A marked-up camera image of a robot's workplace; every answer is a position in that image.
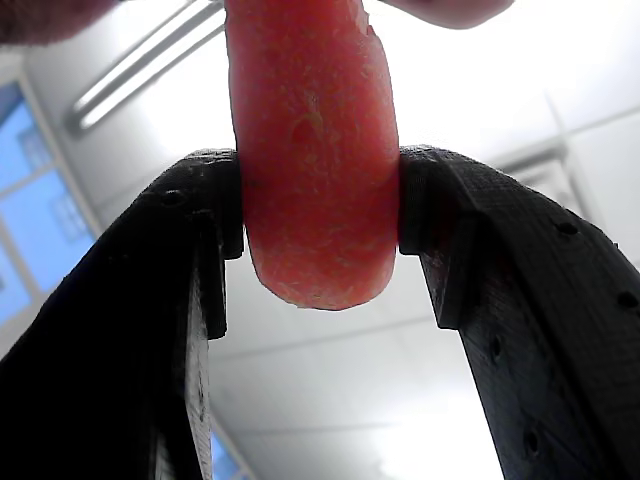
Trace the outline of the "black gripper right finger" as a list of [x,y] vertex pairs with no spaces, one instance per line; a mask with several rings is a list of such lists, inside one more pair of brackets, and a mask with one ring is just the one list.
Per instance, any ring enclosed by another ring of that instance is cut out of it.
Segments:
[[598,227],[512,177],[400,153],[400,252],[456,331],[507,479],[639,475],[639,273]]

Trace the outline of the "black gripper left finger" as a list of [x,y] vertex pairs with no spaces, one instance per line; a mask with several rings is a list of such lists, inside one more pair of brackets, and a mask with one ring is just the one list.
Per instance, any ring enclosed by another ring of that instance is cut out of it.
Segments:
[[242,252],[234,151],[154,180],[2,358],[2,477],[210,478],[208,344]]

